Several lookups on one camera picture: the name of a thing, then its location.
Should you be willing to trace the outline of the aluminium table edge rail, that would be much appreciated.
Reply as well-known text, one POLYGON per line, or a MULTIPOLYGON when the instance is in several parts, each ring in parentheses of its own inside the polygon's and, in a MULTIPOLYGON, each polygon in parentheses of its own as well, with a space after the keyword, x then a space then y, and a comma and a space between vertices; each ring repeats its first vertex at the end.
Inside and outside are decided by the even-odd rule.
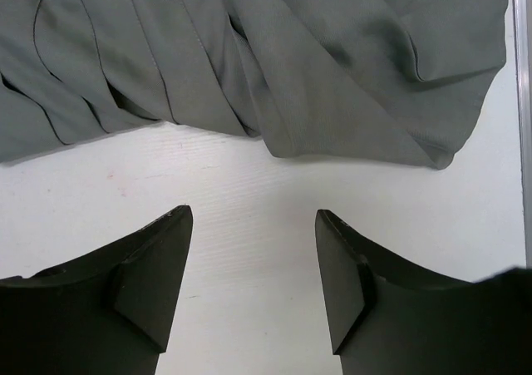
POLYGON ((531 267, 531 0, 513 0, 526 265, 531 267))

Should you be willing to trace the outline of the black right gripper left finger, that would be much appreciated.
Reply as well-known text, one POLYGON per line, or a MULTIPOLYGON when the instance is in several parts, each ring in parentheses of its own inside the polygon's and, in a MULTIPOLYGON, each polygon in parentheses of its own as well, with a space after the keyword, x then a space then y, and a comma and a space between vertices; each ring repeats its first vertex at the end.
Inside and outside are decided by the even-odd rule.
POLYGON ((32 277, 1 282, 4 374, 153 374, 190 250, 191 208, 32 277))

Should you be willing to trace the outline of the grey pleated skirt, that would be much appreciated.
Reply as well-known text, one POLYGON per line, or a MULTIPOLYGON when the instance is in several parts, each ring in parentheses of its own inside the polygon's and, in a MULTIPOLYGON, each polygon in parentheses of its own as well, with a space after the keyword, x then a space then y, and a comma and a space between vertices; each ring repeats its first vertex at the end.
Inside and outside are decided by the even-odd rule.
POLYGON ((508 0, 1 0, 1 159, 158 121, 445 169, 508 0))

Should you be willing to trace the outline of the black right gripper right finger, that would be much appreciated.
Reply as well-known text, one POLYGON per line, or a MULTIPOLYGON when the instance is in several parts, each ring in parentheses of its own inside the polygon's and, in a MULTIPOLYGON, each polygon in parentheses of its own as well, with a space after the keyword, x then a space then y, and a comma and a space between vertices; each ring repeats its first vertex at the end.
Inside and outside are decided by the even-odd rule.
POLYGON ((330 210, 317 212, 315 237, 343 373, 530 373, 529 269, 454 279, 382 247, 330 210))

